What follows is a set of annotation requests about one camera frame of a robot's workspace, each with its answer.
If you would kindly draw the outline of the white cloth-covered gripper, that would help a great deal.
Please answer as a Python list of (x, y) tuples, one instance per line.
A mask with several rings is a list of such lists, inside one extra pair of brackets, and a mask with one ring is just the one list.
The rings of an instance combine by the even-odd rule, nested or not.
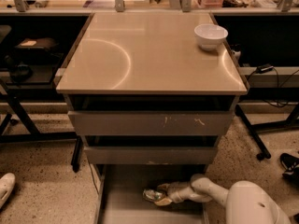
[(156, 201), (157, 206), (167, 206), (173, 203), (182, 203), (190, 200), (196, 203), (207, 203), (211, 198), (205, 193), (196, 193), (189, 182), (174, 182), (171, 184), (161, 184), (157, 187), (159, 191), (167, 191), (167, 196)]

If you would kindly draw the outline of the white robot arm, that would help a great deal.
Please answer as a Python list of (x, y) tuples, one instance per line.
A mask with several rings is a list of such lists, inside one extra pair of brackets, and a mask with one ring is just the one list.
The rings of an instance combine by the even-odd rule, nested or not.
[(158, 186), (153, 202), (164, 206), (190, 200), (196, 203), (215, 201), (225, 209), (226, 224), (291, 224), (285, 212), (258, 185), (235, 182), (225, 189), (201, 174), (187, 182)]

